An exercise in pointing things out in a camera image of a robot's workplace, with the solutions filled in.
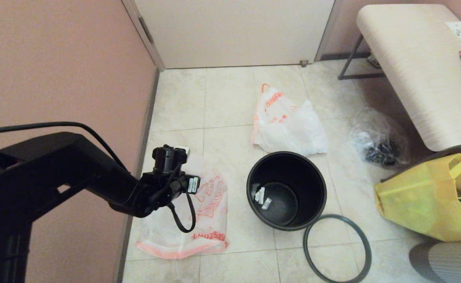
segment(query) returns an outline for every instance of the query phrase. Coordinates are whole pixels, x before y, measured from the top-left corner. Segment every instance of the white door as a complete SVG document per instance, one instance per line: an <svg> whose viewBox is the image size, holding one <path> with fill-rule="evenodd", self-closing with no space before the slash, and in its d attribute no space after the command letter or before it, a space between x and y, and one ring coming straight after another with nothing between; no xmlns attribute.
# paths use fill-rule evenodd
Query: white door
<svg viewBox="0 0 461 283"><path fill-rule="evenodd" d="M334 0L135 0L166 68L312 63Z"/></svg>

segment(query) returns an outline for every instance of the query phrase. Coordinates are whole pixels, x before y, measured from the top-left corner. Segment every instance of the yellow tote bag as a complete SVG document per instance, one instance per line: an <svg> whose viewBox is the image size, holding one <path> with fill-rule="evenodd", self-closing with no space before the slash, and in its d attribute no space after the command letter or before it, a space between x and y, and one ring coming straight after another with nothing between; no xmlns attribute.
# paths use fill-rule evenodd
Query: yellow tote bag
<svg viewBox="0 0 461 283"><path fill-rule="evenodd" d="M461 154L421 163L375 189L384 218L438 240L461 241Z"/></svg>

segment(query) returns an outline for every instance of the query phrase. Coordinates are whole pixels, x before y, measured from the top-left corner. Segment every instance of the metal bench leg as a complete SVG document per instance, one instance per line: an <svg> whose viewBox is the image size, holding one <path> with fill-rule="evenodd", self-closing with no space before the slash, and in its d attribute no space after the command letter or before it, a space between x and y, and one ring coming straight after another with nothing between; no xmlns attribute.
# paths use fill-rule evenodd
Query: metal bench leg
<svg viewBox="0 0 461 283"><path fill-rule="evenodd" d="M351 54L349 55L348 61L346 61L346 64L344 65L344 68L342 68L341 74L339 75L339 77L337 77L338 79L366 79L366 78L369 78L369 77L384 77L384 76L386 76L384 73L364 74L364 75L344 75L344 73L346 72L346 70L349 67L349 63L351 63L351 60L355 56L356 50L358 50L358 47L360 46L362 40L363 40L363 35L360 34L360 37L358 37L358 40L356 40L355 47L353 48L353 50L351 51Z"/></svg>

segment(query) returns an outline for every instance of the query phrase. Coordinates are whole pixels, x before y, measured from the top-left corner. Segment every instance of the trash can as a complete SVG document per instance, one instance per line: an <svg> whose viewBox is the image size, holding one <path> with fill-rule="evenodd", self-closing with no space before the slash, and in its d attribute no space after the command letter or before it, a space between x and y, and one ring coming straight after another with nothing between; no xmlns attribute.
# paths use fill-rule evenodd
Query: trash can
<svg viewBox="0 0 461 283"><path fill-rule="evenodd" d="M254 200L264 188L267 209ZM312 224L326 202L326 185L320 170L307 158L292 152L276 152L261 158L247 181L248 203L269 226L294 231Z"/></svg>

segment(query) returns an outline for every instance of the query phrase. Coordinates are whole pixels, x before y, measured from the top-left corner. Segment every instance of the plastic bag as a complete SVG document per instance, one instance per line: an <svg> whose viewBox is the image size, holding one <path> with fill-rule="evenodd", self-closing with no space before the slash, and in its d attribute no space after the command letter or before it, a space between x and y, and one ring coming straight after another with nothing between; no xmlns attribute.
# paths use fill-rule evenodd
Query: plastic bag
<svg viewBox="0 0 461 283"><path fill-rule="evenodd" d="M297 107L275 88L269 87L257 104L252 143L266 152L290 151L308 156L325 153L328 140L309 100Z"/></svg>
<svg viewBox="0 0 461 283"><path fill-rule="evenodd" d="M410 162L409 141L403 129L376 109L364 108L351 119L349 127L349 136L364 161L383 167Z"/></svg>
<svg viewBox="0 0 461 283"><path fill-rule="evenodd" d="M227 231L227 185L220 173L201 156L191 154L182 167L187 174L201 177L199 189L190 195L196 211L196 226L183 233L176 226L169 208L159 208L142 219L136 246L160 258L180 259L196 253L218 253L225 250ZM173 201L180 220L189 227L192 217L185 196Z"/></svg>
<svg viewBox="0 0 461 283"><path fill-rule="evenodd" d="M375 189L384 218L441 241L461 241L461 154L416 165Z"/></svg>

